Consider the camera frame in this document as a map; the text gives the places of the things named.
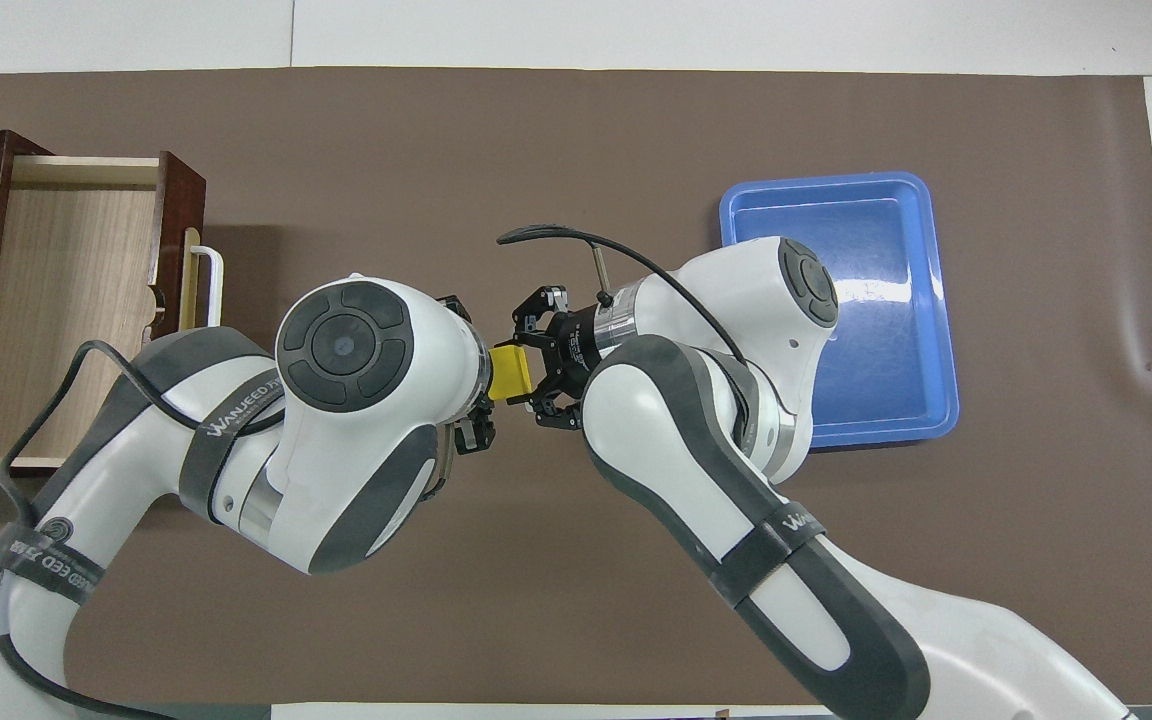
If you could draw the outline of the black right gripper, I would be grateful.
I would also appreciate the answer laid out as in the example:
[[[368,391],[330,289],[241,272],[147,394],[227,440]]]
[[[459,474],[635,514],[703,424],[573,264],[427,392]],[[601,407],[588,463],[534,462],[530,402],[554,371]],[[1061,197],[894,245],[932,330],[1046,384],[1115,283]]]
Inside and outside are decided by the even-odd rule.
[[[442,331],[472,331],[472,319],[456,295],[435,300]],[[539,386],[521,397],[521,404],[535,415],[536,424],[550,429],[582,429],[582,392],[602,353],[596,347],[596,306],[568,311],[566,287],[540,287],[513,310],[513,343],[541,348],[547,379],[558,386]],[[539,327],[545,314],[553,314],[547,328]],[[494,402],[476,400],[467,416],[454,423],[457,454],[488,450],[497,429],[492,420]]]

